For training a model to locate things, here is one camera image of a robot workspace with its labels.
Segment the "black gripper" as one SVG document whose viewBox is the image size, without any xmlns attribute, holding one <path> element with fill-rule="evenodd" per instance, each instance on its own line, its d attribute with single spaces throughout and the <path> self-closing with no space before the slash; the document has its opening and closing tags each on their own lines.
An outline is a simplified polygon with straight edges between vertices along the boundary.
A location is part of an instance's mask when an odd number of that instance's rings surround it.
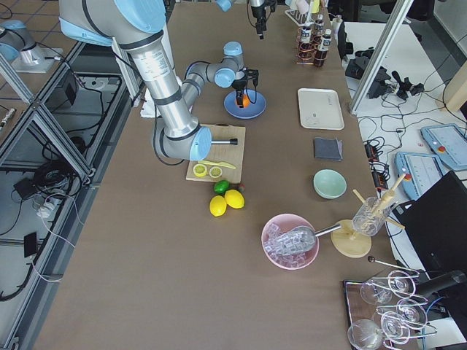
<svg viewBox="0 0 467 350">
<path fill-rule="evenodd" d="M 243 68 L 238 71 L 238 77 L 233 81 L 231 87 L 236 91 L 235 104 L 240 108 L 244 108 L 244 94 L 247 89 L 247 83 L 252 81 L 254 89 L 258 86 L 259 71 L 257 69 Z"/>
<path fill-rule="evenodd" d="M 266 30 L 266 8 L 269 5 L 267 0 L 251 0 L 250 9 L 252 16 L 255 18 L 255 30 L 259 39 L 264 39 L 263 32 Z"/>
</svg>

